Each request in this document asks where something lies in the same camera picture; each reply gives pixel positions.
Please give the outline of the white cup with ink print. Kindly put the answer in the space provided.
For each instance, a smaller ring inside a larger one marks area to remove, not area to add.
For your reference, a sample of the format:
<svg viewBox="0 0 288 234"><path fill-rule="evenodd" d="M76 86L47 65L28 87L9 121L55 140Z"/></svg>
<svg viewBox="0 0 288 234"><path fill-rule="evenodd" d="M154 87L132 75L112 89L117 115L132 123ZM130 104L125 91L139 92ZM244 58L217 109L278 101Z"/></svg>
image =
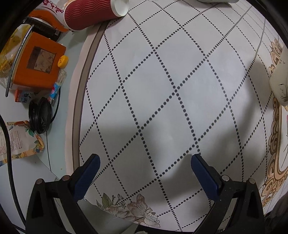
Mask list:
<svg viewBox="0 0 288 234"><path fill-rule="evenodd" d="M282 106L287 106L287 89L288 89L288 53L287 47L284 45L280 59L275 66L269 83L274 96Z"/></svg>

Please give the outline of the red ribbed paper cup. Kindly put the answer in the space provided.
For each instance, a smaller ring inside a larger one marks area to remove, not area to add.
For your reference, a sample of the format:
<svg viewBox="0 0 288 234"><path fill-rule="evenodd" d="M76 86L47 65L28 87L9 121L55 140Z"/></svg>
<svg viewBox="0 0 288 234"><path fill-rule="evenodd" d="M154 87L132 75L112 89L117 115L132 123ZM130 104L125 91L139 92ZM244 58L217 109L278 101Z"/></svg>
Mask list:
<svg viewBox="0 0 288 234"><path fill-rule="evenodd" d="M127 0L72 1L64 10L64 22L72 31L79 31L103 21L124 17L129 10Z"/></svg>

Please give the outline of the grey cylindrical cup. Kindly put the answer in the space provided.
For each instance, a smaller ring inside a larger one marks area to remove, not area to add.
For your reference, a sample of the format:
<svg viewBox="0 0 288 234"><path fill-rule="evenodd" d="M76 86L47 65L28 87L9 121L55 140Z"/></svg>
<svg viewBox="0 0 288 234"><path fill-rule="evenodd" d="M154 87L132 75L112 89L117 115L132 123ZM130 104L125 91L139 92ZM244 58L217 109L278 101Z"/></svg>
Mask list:
<svg viewBox="0 0 288 234"><path fill-rule="evenodd" d="M202 3L237 3L239 0L198 0Z"/></svg>

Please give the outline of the printed paper packet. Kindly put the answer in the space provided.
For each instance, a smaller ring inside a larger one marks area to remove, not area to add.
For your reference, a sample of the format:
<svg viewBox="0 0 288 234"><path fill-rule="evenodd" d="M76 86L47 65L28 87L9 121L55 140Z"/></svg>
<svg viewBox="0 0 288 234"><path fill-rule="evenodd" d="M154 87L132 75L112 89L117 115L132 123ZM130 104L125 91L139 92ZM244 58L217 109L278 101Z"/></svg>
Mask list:
<svg viewBox="0 0 288 234"><path fill-rule="evenodd" d="M39 134L30 129L29 121L7 122L12 160L25 158L43 151L45 144Z"/></svg>

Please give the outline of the small blue red carton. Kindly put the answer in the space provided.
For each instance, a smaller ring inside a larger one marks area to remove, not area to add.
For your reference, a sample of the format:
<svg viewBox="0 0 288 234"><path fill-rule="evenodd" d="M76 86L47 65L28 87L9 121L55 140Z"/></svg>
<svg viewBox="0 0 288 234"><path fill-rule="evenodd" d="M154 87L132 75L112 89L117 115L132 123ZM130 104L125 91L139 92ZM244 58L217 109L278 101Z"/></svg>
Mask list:
<svg viewBox="0 0 288 234"><path fill-rule="evenodd" d="M48 98L48 101L51 105L54 103L59 90L60 90L60 84L55 82Z"/></svg>

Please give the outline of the orange square box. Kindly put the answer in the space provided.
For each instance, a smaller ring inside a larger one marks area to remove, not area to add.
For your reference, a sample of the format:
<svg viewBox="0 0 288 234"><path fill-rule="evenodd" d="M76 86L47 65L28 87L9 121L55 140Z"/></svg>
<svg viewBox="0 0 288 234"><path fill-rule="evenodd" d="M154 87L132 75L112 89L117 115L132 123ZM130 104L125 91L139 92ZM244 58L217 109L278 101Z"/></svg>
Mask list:
<svg viewBox="0 0 288 234"><path fill-rule="evenodd" d="M11 90L51 90L58 78L58 61L66 47L32 32L16 60L11 77Z"/></svg>

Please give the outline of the small yellow cap bottle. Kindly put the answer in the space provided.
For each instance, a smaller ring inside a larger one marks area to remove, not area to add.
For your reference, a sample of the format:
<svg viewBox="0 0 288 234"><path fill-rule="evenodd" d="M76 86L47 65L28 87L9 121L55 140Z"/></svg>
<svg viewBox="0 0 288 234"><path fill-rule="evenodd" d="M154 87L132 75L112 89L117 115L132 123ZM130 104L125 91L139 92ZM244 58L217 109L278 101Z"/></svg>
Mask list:
<svg viewBox="0 0 288 234"><path fill-rule="evenodd" d="M60 69L59 74L58 74L58 80L57 80L57 84L59 86L61 86L67 76L66 71L64 70L68 64L69 58L66 55L63 55L60 57L60 59L58 60L58 67Z"/></svg>

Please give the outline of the yellow plastic bag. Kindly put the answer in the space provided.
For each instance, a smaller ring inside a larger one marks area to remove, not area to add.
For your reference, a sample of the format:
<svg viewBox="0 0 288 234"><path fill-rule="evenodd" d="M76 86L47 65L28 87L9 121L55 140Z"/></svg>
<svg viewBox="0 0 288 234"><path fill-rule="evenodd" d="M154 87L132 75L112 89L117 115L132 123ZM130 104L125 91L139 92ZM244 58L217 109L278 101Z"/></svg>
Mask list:
<svg viewBox="0 0 288 234"><path fill-rule="evenodd" d="M20 25L5 44L1 52L1 74L7 74L10 71L19 47L30 28L29 24Z"/></svg>

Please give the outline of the black remote control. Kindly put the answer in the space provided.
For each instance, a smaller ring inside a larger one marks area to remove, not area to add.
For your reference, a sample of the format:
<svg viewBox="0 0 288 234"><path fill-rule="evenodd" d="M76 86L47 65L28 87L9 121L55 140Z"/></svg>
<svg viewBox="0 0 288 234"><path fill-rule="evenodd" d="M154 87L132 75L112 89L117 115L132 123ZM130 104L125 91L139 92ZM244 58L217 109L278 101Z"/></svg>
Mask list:
<svg viewBox="0 0 288 234"><path fill-rule="evenodd" d="M62 35L62 32L58 29L53 28L48 23L42 22L33 17L26 17L22 23L31 25L33 27L33 32L45 36L53 41L58 41L58 39Z"/></svg>

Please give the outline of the white orange printed bag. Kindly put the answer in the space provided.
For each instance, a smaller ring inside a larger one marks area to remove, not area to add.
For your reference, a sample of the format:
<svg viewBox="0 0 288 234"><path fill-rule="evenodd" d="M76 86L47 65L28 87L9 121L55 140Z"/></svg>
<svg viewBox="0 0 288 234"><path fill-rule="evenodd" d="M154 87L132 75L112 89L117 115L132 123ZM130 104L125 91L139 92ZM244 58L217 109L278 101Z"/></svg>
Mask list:
<svg viewBox="0 0 288 234"><path fill-rule="evenodd" d="M63 33L69 30L64 21L64 10L52 1L42 1L28 16L41 19Z"/></svg>

